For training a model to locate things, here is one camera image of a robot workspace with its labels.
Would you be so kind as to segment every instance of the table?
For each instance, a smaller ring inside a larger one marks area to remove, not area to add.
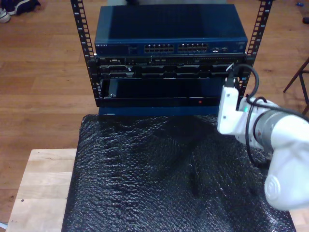
[[[60,232],[76,149],[32,150],[7,232]],[[309,209],[291,211],[298,232],[309,231]]]

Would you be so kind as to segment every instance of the bubble wrap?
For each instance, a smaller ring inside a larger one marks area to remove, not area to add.
[[[63,232],[293,232],[212,116],[83,119]],[[253,151],[265,161],[262,152]]]

